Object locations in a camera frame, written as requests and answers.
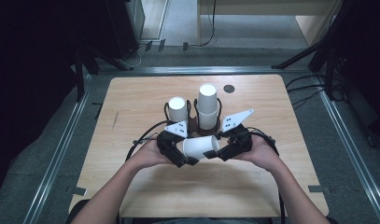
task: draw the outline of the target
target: gray floor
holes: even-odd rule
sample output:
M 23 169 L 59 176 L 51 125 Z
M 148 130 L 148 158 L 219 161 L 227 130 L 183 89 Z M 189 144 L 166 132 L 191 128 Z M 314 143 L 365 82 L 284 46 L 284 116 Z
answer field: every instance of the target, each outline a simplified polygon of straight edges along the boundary
M 264 36 L 271 35 L 272 32 L 268 31 Z M 186 37 L 180 37 L 180 35 L 176 37 L 177 39 L 166 38 L 166 42 L 172 41 L 171 45 L 174 45 L 174 40 L 176 43 L 191 41 Z M 71 194 L 67 192 L 67 189 L 74 187 L 77 183 L 97 121 L 95 116 L 99 110 L 99 105 L 93 103 L 104 101 L 111 78 L 149 75 L 147 71 L 150 67 L 159 67 L 156 69 L 160 72 L 159 75 L 173 76 L 175 72 L 166 68 L 171 66 L 188 66 L 191 71 L 194 68 L 196 69 L 195 66 L 258 66 L 260 71 L 265 72 L 268 70 L 267 66 L 280 63 L 305 48 L 301 45 L 291 46 L 291 48 L 265 47 L 268 44 L 260 47 L 261 49 L 246 49 L 242 48 L 243 46 L 232 48 L 235 43 L 242 41 L 239 40 L 231 38 L 232 42 L 229 44 L 229 48 L 214 46 L 213 48 L 189 48 L 187 51 L 183 51 L 181 45 L 177 44 L 177 47 L 166 46 L 161 52 L 158 52 L 158 47 L 153 47 L 147 52 L 140 49 L 139 55 L 142 61 L 133 72 L 121 72 L 106 63 L 101 63 L 102 71 L 99 76 L 92 77 L 91 86 L 88 88 L 89 98 L 36 223 L 63 223 L 65 221 L 71 201 Z M 307 57 L 294 64 L 291 67 L 291 72 L 275 72 L 280 74 L 288 83 L 295 77 L 308 75 L 303 70 L 310 58 Z M 139 58 L 136 55 L 126 61 L 130 64 L 137 64 L 138 62 Z M 314 83 L 312 80 L 306 79 L 292 87 L 308 84 Z M 314 91 L 316 89 L 296 91 L 291 93 L 289 97 L 291 102 L 295 102 Z M 0 223 L 22 223 L 24 221 L 64 127 L 76 105 L 76 97 L 76 90 L 73 90 L 66 97 L 43 134 L 13 162 L 7 174 L 6 182 L 0 190 Z M 350 105 L 340 102 L 337 103 L 337 106 L 363 155 L 363 159 L 367 162 L 380 186 L 380 149 L 369 147 L 367 135 L 357 121 Z M 330 208 L 329 216 L 340 223 L 379 223 L 320 97 L 318 95 L 313 97 L 295 112 L 319 181 L 323 187 L 331 191 L 325 193 Z

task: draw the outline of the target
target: cable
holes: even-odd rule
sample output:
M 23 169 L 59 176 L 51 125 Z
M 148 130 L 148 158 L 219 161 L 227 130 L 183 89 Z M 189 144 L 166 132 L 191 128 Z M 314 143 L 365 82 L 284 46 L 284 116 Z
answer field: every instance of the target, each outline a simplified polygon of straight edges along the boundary
M 300 101 L 295 102 L 294 104 L 292 104 L 293 106 L 295 106 L 296 104 L 299 104 L 299 103 L 302 103 L 302 104 L 295 106 L 294 109 L 297 109 L 297 108 L 303 106 L 303 105 L 306 103 L 307 100 L 311 99 L 311 98 L 314 97 L 316 94 L 318 94 L 318 93 L 320 93 L 320 92 L 322 92 L 322 91 L 324 91 L 324 89 L 320 89 L 320 90 L 314 92 L 312 95 L 310 95 L 310 96 L 308 96 L 308 97 L 306 97 L 306 98 L 304 98 L 304 99 L 301 99 Z
M 204 46 L 208 45 L 210 43 L 210 41 L 213 39 L 214 33 L 215 33 L 216 1 L 217 0 L 214 0 L 214 4 L 213 4 L 212 35 L 210 36 L 209 40 L 207 40 L 207 42 L 205 42 L 205 43 L 203 43 L 201 45 L 189 45 L 189 46 L 192 46 L 192 47 L 204 47 Z
M 133 52 L 131 52 L 131 54 L 128 57 L 126 57 L 124 60 L 121 59 L 120 63 L 124 64 L 124 65 L 126 65 L 128 67 L 137 67 L 141 63 L 141 56 L 139 54 L 139 50 L 142 49 L 142 48 L 144 48 L 144 47 L 145 47 L 145 45 L 141 45 L 137 50 L 134 50 Z M 128 60 L 129 58 L 131 58 L 134 55 L 134 52 L 136 52 L 137 57 L 139 58 L 139 62 L 137 64 L 135 64 L 135 65 L 125 63 L 124 61 Z
M 295 82 L 295 81 L 298 81 L 298 80 L 301 80 L 301 79 L 304 79 L 304 78 L 308 78 L 308 77 L 325 77 L 325 76 L 322 76 L 322 75 L 310 75 L 310 76 L 304 76 L 304 77 L 297 77 L 297 78 L 294 78 L 292 79 L 287 85 L 286 85 L 286 89 L 288 88 L 288 86 Z
M 142 138 L 142 139 L 139 139 L 139 140 L 134 140 L 134 144 L 143 144 L 143 143 L 145 143 L 146 141 L 148 141 L 148 140 L 157 140 L 156 138 L 153 138 L 154 137 L 154 135 L 159 135 L 159 133 L 154 133 L 154 134 L 152 134 L 152 135 L 150 135 L 150 136 L 148 136 L 148 137 L 145 137 L 145 138 Z
M 171 120 L 161 121 L 161 122 L 155 124 L 154 126 L 152 126 L 145 133 L 143 133 L 143 135 L 141 135 L 141 137 L 134 143 L 134 145 L 131 147 L 131 149 L 129 149 L 129 152 L 128 152 L 128 155 L 126 156 L 125 161 L 129 160 L 132 157 L 132 154 L 134 153 L 134 149 L 137 147 L 137 145 L 139 145 L 141 143 L 142 139 L 145 139 L 146 135 L 148 135 L 152 130 L 154 130 L 155 128 L 157 128 L 161 124 L 171 123 L 171 122 L 172 122 Z

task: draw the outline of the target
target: wooden board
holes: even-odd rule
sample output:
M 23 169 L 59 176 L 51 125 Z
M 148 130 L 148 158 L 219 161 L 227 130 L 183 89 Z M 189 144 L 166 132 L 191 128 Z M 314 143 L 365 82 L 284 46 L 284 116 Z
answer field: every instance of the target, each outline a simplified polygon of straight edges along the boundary
M 244 125 L 276 140 L 282 160 L 324 215 L 328 206 L 303 136 L 278 75 L 204 77 L 118 77 L 111 81 L 77 186 L 85 196 L 73 197 L 70 209 L 91 198 L 124 163 L 133 140 L 165 120 L 163 106 L 181 96 L 193 102 L 203 83 L 218 88 L 222 115 L 254 108 Z M 227 93 L 225 85 L 235 91 Z M 159 165 L 141 171 L 120 209 L 122 217 L 279 217 L 277 187 L 272 176 L 245 161 L 202 160 L 195 166 Z
M 142 0 L 146 19 L 144 21 L 142 39 L 158 39 L 161 35 L 163 17 L 167 0 Z
M 197 37 L 201 44 L 201 15 L 213 15 L 214 0 L 197 0 Z M 340 0 L 218 0 L 216 15 L 277 15 L 297 17 L 303 36 L 309 46 L 324 35 Z

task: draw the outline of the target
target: white paper cup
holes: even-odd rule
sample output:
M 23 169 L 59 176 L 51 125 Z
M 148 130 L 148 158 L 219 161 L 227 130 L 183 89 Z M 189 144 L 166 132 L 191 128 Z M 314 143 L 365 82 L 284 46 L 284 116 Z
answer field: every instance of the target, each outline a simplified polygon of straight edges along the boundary
M 203 114 L 213 114 L 217 110 L 217 88 L 211 83 L 205 83 L 199 89 L 198 111 Z
M 188 121 L 186 101 L 179 96 L 175 96 L 169 101 L 169 120 L 180 122 Z
M 213 114 L 206 115 L 198 111 L 199 127 L 203 130 L 210 130 L 217 124 L 217 110 Z
M 184 155 L 201 160 L 205 157 L 204 152 L 218 150 L 218 140 L 215 136 L 205 136 L 199 138 L 187 138 L 183 142 Z

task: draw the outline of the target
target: black cable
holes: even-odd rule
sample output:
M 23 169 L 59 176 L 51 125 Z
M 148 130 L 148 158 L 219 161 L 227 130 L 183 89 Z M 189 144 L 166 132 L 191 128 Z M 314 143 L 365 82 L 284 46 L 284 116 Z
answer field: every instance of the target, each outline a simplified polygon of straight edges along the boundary
M 260 129 L 257 129 L 257 128 L 253 128 L 253 127 L 247 127 L 247 129 L 252 129 L 251 131 L 248 131 L 248 132 L 243 132 L 243 133 L 237 133 L 237 134 L 234 134 L 232 136 L 230 136 L 230 138 L 235 138 L 235 137 L 239 137 L 239 136 L 242 136 L 242 135 L 247 135 L 247 134 L 253 134 L 253 133 L 260 133 L 261 135 L 264 135 L 264 136 L 267 136 L 263 131 L 261 131 Z
M 134 49 L 134 50 L 132 50 L 131 52 L 129 52 L 129 55 L 127 55 L 124 59 L 122 59 L 123 61 L 126 61 L 126 60 L 128 60 L 128 59 L 130 59 L 130 58 L 132 58 L 132 56 L 134 56 L 134 54 L 138 51 L 138 50 L 140 50 L 142 47 L 140 47 L 140 48 L 138 48 L 138 49 Z
M 166 104 L 164 105 L 164 108 L 163 108 L 163 112 L 164 112 L 164 114 L 165 114 L 166 120 L 169 120 L 169 116 L 167 115 L 167 110 L 168 110 L 168 108 L 169 108 L 169 104 L 166 103 Z
M 152 130 L 154 130 L 156 127 L 160 126 L 161 124 L 164 124 L 164 123 L 171 123 L 172 121 L 170 120 L 164 120 L 164 121 L 161 121 L 157 124 L 155 124 L 154 126 L 152 126 L 150 129 L 148 129 L 143 135 L 141 135 L 141 137 L 134 143 L 134 145 L 131 147 L 131 149 L 129 149 L 129 152 L 128 152 L 128 155 L 126 156 L 126 159 L 125 161 L 129 160 L 131 157 L 132 157 L 132 154 L 134 153 L 134 149 L 137 147 L 137 145 L 139 145 L 142 141 L 142 139 L 145 139 L 146 135 L 149 134 Z
M 215 32 L 215 23 L 214 23 L 214 20 L 215 20 L 215 17 L 216 17 L 216 1 L 217 0 L 214 0 L 214 4 L 213 4 L 212 35 L 210 36 L 210 39 L 207 40 L 207 42 L 205 42 L 205 43 L 203 43 L 201 45 L 190 45 L 190 46 L 193 46 L 193 47 L 204 47 L 204 46 L 208 45 L 210 43 L 210 41 L 213 39 L 214 32 Z
M 320 92 L 322 92 L 322 91 L 324 91 L 324 89 L 318 90 L 318 91 L 314 92 L 312 95 L 310 95 L 310 96 L 308 96 L 308 97 L 306 97 L 306 98 L 304 98 L 304 99 L 301 99 L 300 101 L 295 102 L 295 103 L 292 104 L 292 105 L 296 105 L 296 104 L 299 104 L 299 103 L 302 103 L 302 104 L 295 106 L 294 109 L 297 109 L 297 108 L 303 106 L 303 105 L 306 103 L 307 100 L 311 99 L 311 98 L 314 97 L 316 94 L 318 94 L 318 93 L 320 93 Z
M 293 82 L 298 81 L 298 80 L 301 80 L 301 79 L 304 79 L 304 78 L 309 78 L 309 77 L 324 77 L 324 78 L 325 78 L 326 76 L 323 76 L 323 75 L 310 75 L 310 76 L 304 76 L 304 77 L 297 77 L 297 78 L 292 79 L 292 80 L 286 85 L 286 89 L 287 89 L 288 86 L 289 86 L 290 84 L 292 84 Z M 342 81 L 342 79 L 341 79 L 341 78 L 338 78 L 338 77 L 335 77 L 334 79 L 337 80 L 337 81 Z
M 286 89 L 288 88 L 288 86 L 295 82 L 295 81 L 298 81 L 298 80 L 301 80 L 301 79 L 304 79 L 304 78 L 308 78 L 308 77 L 325 77 L 325 76 L 322 76 L 322 75 L 310 75 L 310 76 L 304 76 L 304 77 L 297 77 L 297 78 L 294 78 L 292 79 L 287 85 L 286 85 Z
M 283 202 L 282 195 L 280 195 L 279 191 L 279 206 L 280 206 L 280 223 L 286 223 L 286 212 L 285 212 L 285 203 Z
M 142 139 L 139 139 L 139 140 L 134 140 L 134 144 L 138 143 L 138 144 L 143 144 L 144 142 L 148 141 L 148 140 L 157 140 L 156 138 L 153 138 L 154 135 L 159 135 L 159 133 L 154 133 L 152 136 L 150 137 L 145 137 L 145 138 L 142 138 Z

